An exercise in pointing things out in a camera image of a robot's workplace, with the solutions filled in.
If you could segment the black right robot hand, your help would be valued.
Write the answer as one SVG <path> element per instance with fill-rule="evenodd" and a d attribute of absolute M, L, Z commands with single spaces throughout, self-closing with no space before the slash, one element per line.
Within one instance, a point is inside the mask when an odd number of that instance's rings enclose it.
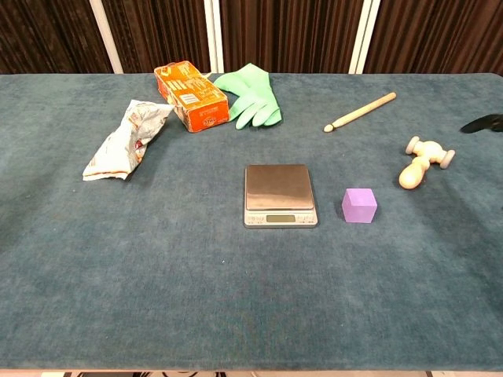
<path fill-rule="evenodd" d="M 467 123 L 460 128 L 464 134 L 473 134 L 481 130 L 503 132 L 503 114 L 489 114 Z"/>

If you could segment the small purple cube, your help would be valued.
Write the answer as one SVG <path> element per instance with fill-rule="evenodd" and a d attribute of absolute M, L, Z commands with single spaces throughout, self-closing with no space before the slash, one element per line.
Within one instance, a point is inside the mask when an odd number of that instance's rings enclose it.
<path fill-rule="evenodd" d="M 342 201 L 345 222 L 369 224 L 373 222 L 377 202 L 370 188 L 347 188 Z"/>

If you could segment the silver digital kitchen scale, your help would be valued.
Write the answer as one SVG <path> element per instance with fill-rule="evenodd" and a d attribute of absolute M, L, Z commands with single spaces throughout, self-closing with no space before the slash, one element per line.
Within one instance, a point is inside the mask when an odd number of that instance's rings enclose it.
<path fill-rule="evenodd" d="M 313 228 L 318 224 L 305 164 L 250 164 L 244 170 L 244 225 Z"/>

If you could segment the wooden toy mallet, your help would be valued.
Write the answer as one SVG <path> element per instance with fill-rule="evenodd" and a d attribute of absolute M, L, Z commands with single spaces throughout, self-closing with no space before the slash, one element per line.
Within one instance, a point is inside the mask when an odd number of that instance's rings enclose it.
<path fill-rule="evenodd" d="M 446 169 L 454 158 L 455 151 L 444 150 L 436 141 L 421 141 L 418 136 L 413 136 L 406 146 L 406 154 L 415 157 L 400 173 L 398 183 L 404 189 L 414 189 L 422 182 L 432 163 Z"/>

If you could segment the wooden stick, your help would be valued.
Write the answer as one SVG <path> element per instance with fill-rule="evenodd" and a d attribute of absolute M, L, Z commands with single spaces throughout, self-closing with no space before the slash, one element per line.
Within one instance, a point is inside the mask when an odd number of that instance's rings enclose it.
<path fill-rule="evenodd" d="M 353 122 L 354 120 L 376 110 L 377 108 L 393 101 L 397 97 L 396 92 L 391 92 L 389 94 L 384 95 L 383 97 L 380 97 L 376 99 L 375 101 L 366 104 L 365 106 L 358 108 L 338 119 L 336 119 L 334 122 L 327 124 L 323 128 L 324 133 L 330 133 L 333 132 L 335 129 L 340 128 L 342 126 L 345 126 L 346 124 Z"/>

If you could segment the green rubber glove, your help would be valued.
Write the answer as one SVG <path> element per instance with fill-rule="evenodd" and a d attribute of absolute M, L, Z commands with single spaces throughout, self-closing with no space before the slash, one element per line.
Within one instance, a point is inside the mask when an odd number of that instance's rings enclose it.
<path fill-rule="evenodd" d="M 253 127 L 273 126 L 282 120 L 270 76 L 267 71 L 248 63 L 237 71 L 219 76 L 214 85 L 237 96 L 229 109 L 229 120 L 242 130 L 249 123 Z"/>

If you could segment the orange snack box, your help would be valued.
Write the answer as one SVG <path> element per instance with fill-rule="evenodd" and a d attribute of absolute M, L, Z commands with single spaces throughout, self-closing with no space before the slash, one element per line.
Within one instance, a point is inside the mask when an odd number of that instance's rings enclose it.
<path fill-rule="evenodd" d="M 189 61 L 154 69 L 158 91 L 190 133 L 229 121 L 227 96 Z"/>

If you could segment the crumpled white snack bag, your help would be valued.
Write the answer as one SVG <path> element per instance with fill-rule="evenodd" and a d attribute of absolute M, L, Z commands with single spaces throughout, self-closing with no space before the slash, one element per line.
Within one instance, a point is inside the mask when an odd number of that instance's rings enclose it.
<path fill-rule="evenodd" d="M 110 133 L 83 171 L 84 181 L 126 179 L 141 163 L 148 143 L 174 110 L 170 104 L 132 100 L 119 127 Z"/>

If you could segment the teal table cloth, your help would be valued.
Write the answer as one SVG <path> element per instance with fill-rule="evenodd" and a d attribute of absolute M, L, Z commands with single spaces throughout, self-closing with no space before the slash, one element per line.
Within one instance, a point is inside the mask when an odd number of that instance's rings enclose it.
<path fill-rule="evenodd" d="M 85 182 L 154 75 L 0 75 L 0 369 L 503 370 L 503 133 L 460 132 L 503 77 L 270 81 L 279 125 L 171 115 L 128 179 Z M 413 136 L 455 156 L 404 189 Z M 250 164 L 305 164 L 318 224 L 245 226 Z"/>

